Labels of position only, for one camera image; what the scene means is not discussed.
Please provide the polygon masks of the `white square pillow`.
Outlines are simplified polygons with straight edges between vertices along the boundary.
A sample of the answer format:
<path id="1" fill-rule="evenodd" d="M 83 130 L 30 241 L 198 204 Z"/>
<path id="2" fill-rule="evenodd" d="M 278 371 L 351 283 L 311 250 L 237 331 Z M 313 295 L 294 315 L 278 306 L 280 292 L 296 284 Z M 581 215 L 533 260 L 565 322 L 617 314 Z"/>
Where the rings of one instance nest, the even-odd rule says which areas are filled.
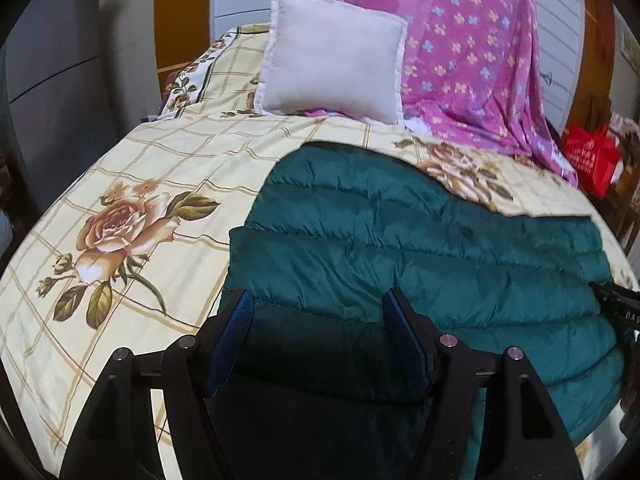
<path id="1" fill-rule="evenodd" d="M 336 0 L 271 0 L 254 109 L 311 110 L 402 126 L 401 69 L 407 23 Z"/>

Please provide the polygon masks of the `grey wardrobe cabinet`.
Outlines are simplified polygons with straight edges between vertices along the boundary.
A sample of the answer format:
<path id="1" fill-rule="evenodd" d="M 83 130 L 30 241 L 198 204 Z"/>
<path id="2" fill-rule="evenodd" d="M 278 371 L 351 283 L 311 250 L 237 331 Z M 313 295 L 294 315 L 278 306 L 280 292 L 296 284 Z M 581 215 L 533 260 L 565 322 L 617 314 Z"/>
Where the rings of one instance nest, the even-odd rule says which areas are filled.
<path id="1" fill-rule="evenodd" d="M 22 230 L 159 105 L 153 0 L 1 0 L 1 149 Z"/>

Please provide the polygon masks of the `dark green puffer jacket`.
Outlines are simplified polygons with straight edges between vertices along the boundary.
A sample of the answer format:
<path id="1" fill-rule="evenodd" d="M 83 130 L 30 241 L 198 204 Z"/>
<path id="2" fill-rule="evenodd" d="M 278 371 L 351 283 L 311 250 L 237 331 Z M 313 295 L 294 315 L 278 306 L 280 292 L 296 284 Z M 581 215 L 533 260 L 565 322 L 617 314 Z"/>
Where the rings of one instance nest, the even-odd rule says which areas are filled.
<path id="1" fill-rule="evenodd" d="M 477 350 L 521 347 L 574 443 L 620 398 L 626 344 L 592 283 L 611 279 L 588 217 L 506 217 L 399 159 L 308 143 L 268 174 L 230 233 L 224 293 L 255 300 L 214 395 L 235 479 L 403 479 L 428 392 L 411 385 L 383 321 L 398 287 Z"/>

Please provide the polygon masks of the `brown wooden door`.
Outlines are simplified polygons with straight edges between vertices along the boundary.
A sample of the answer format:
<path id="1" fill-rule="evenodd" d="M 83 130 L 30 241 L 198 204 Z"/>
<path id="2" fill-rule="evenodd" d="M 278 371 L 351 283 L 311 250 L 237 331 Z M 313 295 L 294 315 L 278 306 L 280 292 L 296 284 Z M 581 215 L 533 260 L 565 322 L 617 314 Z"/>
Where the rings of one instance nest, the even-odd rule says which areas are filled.
<path id="1" fill-rule="evenodd" d="M 209 45 L 210 0 L 153 0 L 156 72 L 160 92 L 170 74 Z"/>

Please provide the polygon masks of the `red plastic bag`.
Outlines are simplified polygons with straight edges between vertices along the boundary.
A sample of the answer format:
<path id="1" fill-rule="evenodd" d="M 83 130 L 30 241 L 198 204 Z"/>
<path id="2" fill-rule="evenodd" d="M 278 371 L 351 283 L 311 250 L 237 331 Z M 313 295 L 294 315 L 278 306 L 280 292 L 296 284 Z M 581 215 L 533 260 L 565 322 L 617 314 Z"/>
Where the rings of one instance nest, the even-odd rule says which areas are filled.
<path id="1" fill-rule="evenodd" d="M 563 138 L 563 153 L 575 168 L 579 185 L 600 200 L 608 192 L 620 152 L 608 136 L 608 126 L 589 132 L 570 125 Z"/>

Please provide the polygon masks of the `cream floral bed sheet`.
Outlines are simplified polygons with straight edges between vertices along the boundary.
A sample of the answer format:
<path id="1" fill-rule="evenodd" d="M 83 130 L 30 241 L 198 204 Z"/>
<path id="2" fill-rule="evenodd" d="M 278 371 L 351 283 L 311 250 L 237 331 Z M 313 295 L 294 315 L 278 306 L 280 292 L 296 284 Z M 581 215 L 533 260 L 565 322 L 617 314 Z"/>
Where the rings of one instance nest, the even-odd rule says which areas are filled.
<path id="1" fill-rule="evenodd" d="M 593 206 L 552 172 L 492 151 L 341 117 L 260 116 L 263 24 L 229 30 L 137 126 L 47 210 L 1 278 L 1 359 L 43 468 L 57 474 L 108 355 L 192 333 L 216 310 L 240 226 L 272 166 L 309 141 L 418 165 L 503 214 L 582 216 Z"/>

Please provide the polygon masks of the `purple floral blanket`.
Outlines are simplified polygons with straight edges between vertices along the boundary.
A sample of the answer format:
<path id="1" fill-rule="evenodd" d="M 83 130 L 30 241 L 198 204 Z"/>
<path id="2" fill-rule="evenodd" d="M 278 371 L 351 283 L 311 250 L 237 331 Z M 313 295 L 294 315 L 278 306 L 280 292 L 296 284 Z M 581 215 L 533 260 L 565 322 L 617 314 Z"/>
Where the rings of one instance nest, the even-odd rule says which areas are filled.
<path id="1" fill-rule="evenodd" d="M 408 24 L 401 99 L 424 136 L 533 159 L 578 182 L 542 104 L 536 0 L 338 0 Z"/>

